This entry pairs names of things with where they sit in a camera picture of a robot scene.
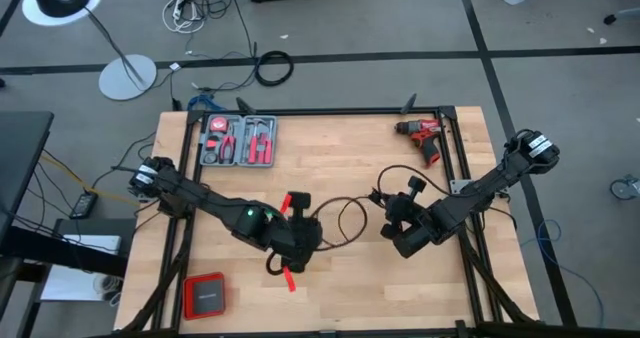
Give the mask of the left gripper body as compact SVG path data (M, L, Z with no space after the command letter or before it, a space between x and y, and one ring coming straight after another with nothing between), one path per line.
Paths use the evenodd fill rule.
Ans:
M294 234L288 223L283 218L273 218L268 228L269 247L272 252L269 255L267 267L271 267L271 261L276 255L281 258L281 266L299 268L299 249Z

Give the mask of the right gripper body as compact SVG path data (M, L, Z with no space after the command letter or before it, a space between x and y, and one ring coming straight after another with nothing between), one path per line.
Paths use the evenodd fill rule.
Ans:
M435 214L435 208L441 202L438 199L428 207L415 202L411 207L407 206L403 222L408 223L409 227L392 240L403 258L410 258L429 243L441 245L444 242L444 231Z

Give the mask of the grey tool kit case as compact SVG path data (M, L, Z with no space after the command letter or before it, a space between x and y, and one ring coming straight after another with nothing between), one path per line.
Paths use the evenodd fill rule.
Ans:
M225 133L211 132L209 130L209 123L214 117L222 116L228 120L228 130ZM251 134L253 132L253 121L260 119L262 124L258 127L258 146L256 162L254 164L248 163L249 144L251 140ZM270 164L263 162L264 156L264 140L269 129L269 122L274 121L273 138L272 138L272 159ZM203 144L202 152L200 153L199 163L203 166L210 167L231 167L231 166L245 166L255 168L267 168L271 167L275 160L276 151L276 136L277 136L278 121L275 116L269 115L230 115L230 114L214 114L205 121L205 132L201 135L201 143ZM218 151L222 138L225 135L233 134L236 138L236 145L234 151L233 161L231 163L220 163L218 159ZM207 151L205 149L206 141L210 136L218 136L220 141L215 151Z

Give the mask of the red square bin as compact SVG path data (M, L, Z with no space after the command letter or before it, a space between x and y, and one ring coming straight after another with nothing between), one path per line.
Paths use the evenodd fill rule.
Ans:
M224 275L220 272L190 276L183 282L186 320L222 315L225 311Z

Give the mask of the black power adapter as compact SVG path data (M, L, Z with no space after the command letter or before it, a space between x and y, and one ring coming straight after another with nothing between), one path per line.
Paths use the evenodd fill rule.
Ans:
M87 219L91 216L91 213L95 207L95 204L98 200L98 195L91 191L83 192L75 205L71 209L69 214L69 218L72 220L82 220Z

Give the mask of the grey caster wheel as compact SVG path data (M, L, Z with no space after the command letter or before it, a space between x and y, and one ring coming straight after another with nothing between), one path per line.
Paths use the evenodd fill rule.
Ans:
M609 190L619 200L626 201L640 198L640 178L626 175L623 178L614 180L610 184Z

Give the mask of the black floor lamp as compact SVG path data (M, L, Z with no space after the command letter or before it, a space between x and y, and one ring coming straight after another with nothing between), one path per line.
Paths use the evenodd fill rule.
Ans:
M155 62L144 55L126 54L95 14L102 0L23 0L22 13L31 23L61 27L87 18L96 27L117 58L101 71L98 88L108 99L128 101L150 90L157 78Z

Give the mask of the white storage box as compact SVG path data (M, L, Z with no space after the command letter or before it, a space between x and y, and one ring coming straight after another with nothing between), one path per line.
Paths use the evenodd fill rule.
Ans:
M93 246L99 251L115 255L121 238L115 235L65 234L73 244ZM110 301L115 302L122 288L122 279L102 273L54 265L40 294L41 301Z

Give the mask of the white power strip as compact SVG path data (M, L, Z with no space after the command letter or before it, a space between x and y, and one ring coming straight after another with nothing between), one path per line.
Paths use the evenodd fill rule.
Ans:
M172 33L193 34L205 25L198 5L189 0L169 0L161 12L162 23Z

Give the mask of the office chair base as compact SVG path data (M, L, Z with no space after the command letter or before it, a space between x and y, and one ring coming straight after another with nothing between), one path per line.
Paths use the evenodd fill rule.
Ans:
M640 7L619 10L603 19L605 25L612 25L618 20L640 19Z

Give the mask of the black desk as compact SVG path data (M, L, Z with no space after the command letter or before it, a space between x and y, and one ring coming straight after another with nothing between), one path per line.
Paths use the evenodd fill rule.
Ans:
M49 111L0 111L0 241L13 224L53 119Z

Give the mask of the red-handled screwdriver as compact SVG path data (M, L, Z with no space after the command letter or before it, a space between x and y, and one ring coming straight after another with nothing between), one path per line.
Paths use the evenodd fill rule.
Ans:
M265 164L270 164L272 159L273 128L274 128L274 121L271 120L269 122L269 129L264 140L265 150L264 150L263 162Z

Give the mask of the red cordless drill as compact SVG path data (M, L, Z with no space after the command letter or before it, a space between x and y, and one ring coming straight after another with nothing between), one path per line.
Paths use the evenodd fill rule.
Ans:
M432 166L440 159L440 153L435 139L440 136L441 126L437 120L412 120L398 122L394 126L395 132L408 136L421 152L425 165Z

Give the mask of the red-handled pliers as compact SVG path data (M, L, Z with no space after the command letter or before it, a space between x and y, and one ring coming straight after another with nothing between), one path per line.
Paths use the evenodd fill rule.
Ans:
M234 157L236 138L233 134L225 135L220 143L218 159L220 163L231 163Z

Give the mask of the black aluminium rig frame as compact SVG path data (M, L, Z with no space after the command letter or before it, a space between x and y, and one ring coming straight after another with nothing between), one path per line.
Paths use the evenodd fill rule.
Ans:
M170 286L157 319L183 334L289 331L341 332L450 328L456 321L500 320L503 313L480 276L463 260L457 239L427 246L409 259L381 237L383 211L349 205L373 186L397 192L407 186L421 157L393 127L395 109L282 112L270 168L198 168L201 125L195 114L165 112L153 152L182 165L190 177L231 197L279 205L286 192L304 191L320 213L328 240L355 235L349 245L313 256L290 292L268 274L266 254L234 239L217 219L197 213L187 272L220 272L225 280L222 315L186 320L181 284Z

